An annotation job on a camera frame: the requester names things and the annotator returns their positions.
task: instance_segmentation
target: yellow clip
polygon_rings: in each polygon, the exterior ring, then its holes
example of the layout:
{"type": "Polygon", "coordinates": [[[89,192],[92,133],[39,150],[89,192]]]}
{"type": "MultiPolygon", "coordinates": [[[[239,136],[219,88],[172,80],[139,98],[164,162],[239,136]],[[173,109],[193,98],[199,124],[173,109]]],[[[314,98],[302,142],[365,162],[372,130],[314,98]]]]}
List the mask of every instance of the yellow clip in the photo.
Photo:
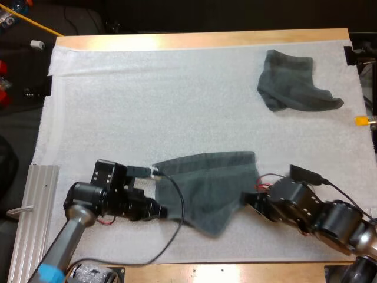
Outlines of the yellow clip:
{"type": "Polygon", "coordinates": [[[367,126],[369,125],[369,120],[367,116],[356,116],[355,117],[356,126],[367,126]]]}

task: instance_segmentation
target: red wire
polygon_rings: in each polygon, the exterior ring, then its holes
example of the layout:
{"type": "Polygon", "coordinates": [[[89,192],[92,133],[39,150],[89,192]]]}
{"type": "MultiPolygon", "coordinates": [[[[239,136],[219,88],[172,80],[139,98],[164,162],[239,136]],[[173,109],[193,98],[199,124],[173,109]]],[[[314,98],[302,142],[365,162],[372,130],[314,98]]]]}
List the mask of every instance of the red wire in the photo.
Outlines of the red wire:
{"type": "Polygon", "coordinates": [[[103,221],[101,219],[97,219],[97,222],[99,222],[100,224],[105,225],[105,226],[110,226],[111,224],[113,224],[115,222],[115,219],[116,219],[116,217],[114,216],[112,221],[103,221]]]}

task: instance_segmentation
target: black cable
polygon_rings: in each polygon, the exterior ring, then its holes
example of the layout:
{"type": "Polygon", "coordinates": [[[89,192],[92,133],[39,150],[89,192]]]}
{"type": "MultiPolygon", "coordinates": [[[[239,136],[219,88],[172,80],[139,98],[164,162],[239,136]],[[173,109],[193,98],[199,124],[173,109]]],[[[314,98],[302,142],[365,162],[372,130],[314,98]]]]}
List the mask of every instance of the black cable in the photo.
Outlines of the black cable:
{"type": "Polygon", "coordinates": [[[83,261],[93,261],[93,262],[97,262],[99,264],[107,264],[107,265],[122,265],[122,266],[132,266],[132,267],[143,267],[143,266],[146,266],[148,264],[153,263],[156,259],[158,259],[165,252],[165,250],[170,246],[170,244],[172,243],[172,241],[174,241],[174,239],[176,238],[179,230],[181,229],[181,227],[182,227],[182,225],[184,223],[184,214],[185,214],[185,211],[184,211],[184,199],[183,199],[183,195],[181,193],[181,190],[180,190],[178,184],[171,177],[167,176],[165,173],[163,173],[161,171],[154,171],[153,175],[155,175],[155,176],[162,176],[162,177],[165,177],[166,179],[168,179],[173,184],[173,186],[175,187],[175,189],[176,189],[176,191],[177,191],[177,193],[178,193],[178,195],[179,195],[179,197],[181,199],[181,219],[179,221],[178,227],[177,227],[175,233],[170,238],[170,240],[165,245],[165,247],[161,250],[161,252],[159,252],[154,258],[152,258],[151,260],[147,261],[144,264],[125,264],[123,262],[105,261],[105,260],[97,259],[97,258],[82,258],[82,259],[79,259],[78,261],[75,261],[73,264],[71,264],[68,267],[67,272],[69,272],[72,269],[72,267],[74,267],[76,264],[78,264],[80,262],[83,262],[83,261]]]}
{"type": "Polygon", "coordinates": [[[88,13],[88,15],[89,15],[89,17],[92,19],[92,21],[93,21],[93,24],[95,25],[95,28],[97,29],[97,31],[98,31],[98,34],[100,34],[101,32],[100,32],[100,29],[99,29],[99,27],[98,27],[98,25],[97,25],[97,23],[96,23],[96,21],[95,21],[95,19],[93,18],[93,16],[92,16],[92,14],[89,12],[89,10],[88,9],[85,9],[85,10],[87,10],[87,13],[88,13]]]}
{"type": "Polygon", "coordinates": [[[69,20],[67,18],[67,6],[64,6],[64,11],[63,11],[63,14],[64,14],[64,18],[67,22],[70,23],[70,25],[73,27],[73,29],[75,29],[75,32],[76,32],[76,35],[79,35],[78,34],[78,30],[77,30],[77,27],[75,26],[75,24],[73,22],[71,22],[71,20],[69,20]]]}
{"type": "Polygon", "coordinates": [[[366,217],[368,217],[374,224],[377,224],[377,220],[376,219],[374,219],[373,217],[371,217],[371,215],[367,214],[364,210],[362,210],[361,207],[349,195],[347,195],[345,192],[343,192],[340,188],[338,188],[337,186],[335,186],[333,183],[331,183],[327,179],[323,179],[322,183],[324,183],[326,185],[330,185],[331,187],[333,187],[334,189],[336,189],[339,193],[341,193],[342,195],[344,195],[354,206],[356,206],[356,208],[362,214],[364,214],[366,217]]]}

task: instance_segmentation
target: gray cloth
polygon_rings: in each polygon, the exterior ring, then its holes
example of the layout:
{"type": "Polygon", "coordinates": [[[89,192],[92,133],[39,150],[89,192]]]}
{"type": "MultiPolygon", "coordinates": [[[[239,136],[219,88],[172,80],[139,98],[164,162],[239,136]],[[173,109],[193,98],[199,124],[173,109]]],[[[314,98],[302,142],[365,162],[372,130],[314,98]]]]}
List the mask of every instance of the gray cloth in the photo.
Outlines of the gray cloth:
{"type": "MultiPolygon", "coordinates": [[[[242,192],[255,191],[259,174],[254,152],[203,153],[155,164],[179,185],[186,222],[210,236],[221,234],[232,214],[242,207],[242,192]]],[[[156,183],[156,200],[168,218],[180,219],[180,198],[168,180],[156,183]]]]}
{"type": "Polygon", "coordinates": [[[313,84],[313,59],[288,56],[268,50],[258,92],[271,111],[292,108],[300,111],[338,109],[343,100],[313,84]]]}

